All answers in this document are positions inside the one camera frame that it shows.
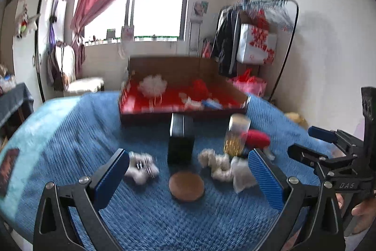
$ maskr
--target human hand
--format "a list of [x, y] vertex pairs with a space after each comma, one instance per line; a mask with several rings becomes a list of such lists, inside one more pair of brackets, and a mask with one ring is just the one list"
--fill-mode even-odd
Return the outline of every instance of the human hand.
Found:
[[[338, 206], [341, 209], [345, 201], [343, 200], [343, 197], [341, 196], [341, 194], [336, 194], [336, 196], [337, 196]], [[376, 217], [376, 198], [371, 198], [358, 204], [356, 207], [353, 208], [353, 210], [351, 211], [351, 214], [353, 216], [360, 217], [359, 222], [353, 229], [352, 234], [358, 234], [368, 229], [372, 225], [373, 220]]]

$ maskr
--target chair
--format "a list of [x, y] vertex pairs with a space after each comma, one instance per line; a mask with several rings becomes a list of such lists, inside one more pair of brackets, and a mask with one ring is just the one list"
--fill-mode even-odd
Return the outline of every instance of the chair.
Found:
[[65, 83], [65, 90], [63, 92], [64, 97], [80, 96], [84, 93], [96, 93], [98, 91], [105, 90], [105, 82], [103, 78], [93, 77], [76, 80], [76, 71], [74, 68], [76, 58], [74, 55], [74, 50], [71, 46], [56, 46], [55, 54], [56, 61], [59, 65], [59, 70], [61, 71], [61, 65], [63, 65], [63, 74], [65, 74], [65, 78], [68, 79], [66, 81], [63, 78], [63, 82]]

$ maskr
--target blue blanket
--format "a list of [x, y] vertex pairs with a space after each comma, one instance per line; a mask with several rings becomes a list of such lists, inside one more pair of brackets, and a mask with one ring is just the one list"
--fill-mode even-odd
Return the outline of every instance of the blue blanket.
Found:
[[9, 224], [15, 224], [23, 190], [46, 144], [79, 99], [79, 97], [58, 98], [44, 103], [37, 112], [27, 118], [0, 152], [1, 163], [8, 149], [20, 148], [9, 181], [8, 192], [5, 198], [0, 198], [0, 213]]
[[[222, 152], [228, 119], [195, 123], [193, 170], [204, 179], [205, 194], [194, 203], [178, 203], [168, 189], [169, 124], [143, 127], [121, 126], [118, 93], [85, 95], [67, 115], [46, 144], [23, 191], [15, 229], [32, 241], [36, 210], [44, 185], [71, 184], [91, 175], [118, 148], [147, 152], [157, 160], [159, 178], [144, 186], [125, 179], [108, 207], [100, 214], [125, 250], [251, 250], [271, 227], [278, 212], [258, 187], [236, 194], [232, 184], [213, 181], [208, 169], [201, 170], [198, 153], [204, 148]], [[248, 115], [252, 128], [271, 136], [276, 164], [287, 176], [303, 183], [318, 183], [310, 168], [288, 158], [286, 150], [298, 143], [329, 155], [329, 150], [290, 122], [282, 112], [257, 97], [251, 97]], [[88, 250], [93, 250], [77, 213], [74, 222]]]

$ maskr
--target blue gripper pad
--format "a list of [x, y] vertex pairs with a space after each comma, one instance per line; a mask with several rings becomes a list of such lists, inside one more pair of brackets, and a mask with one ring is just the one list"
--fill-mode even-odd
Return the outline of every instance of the blue gripper pad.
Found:
[[92, 202], [99, 211], [110, 202], [115, 190], [129, 167], [129, 153], [118, 149], [107, 164], [101, 166], [91, 177]]
[[256, 178], [269, 205], [281, 212], [285, 206], [284, 189], [255, 150], [252, 150], [248, 155], [248, 167]]
[[327, 143], [335, 144], [338, 141], [338, 137], [334, 132], [324, 130], [318, 127], [310, 127], [308, 129], [308, 135]]

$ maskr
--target wardrobe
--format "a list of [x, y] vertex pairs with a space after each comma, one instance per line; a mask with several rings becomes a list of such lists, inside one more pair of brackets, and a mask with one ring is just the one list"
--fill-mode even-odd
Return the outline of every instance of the wardrobe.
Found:
[[[29, 17], [40, 14], [38, 29], [26, 37], [15, 36], [15, 20], [27, 5]], [[56, 94], [48, 83], [47, 52], [49, 49], [50, 17], [56, 16], [53, 30], [56, 41], [64, 41], [65, 0], [12, 0], [4, 11], [1, 28], [1, 62], [16, 76], [17, 83], [25, 83], [34, 98], [34, 110]]]

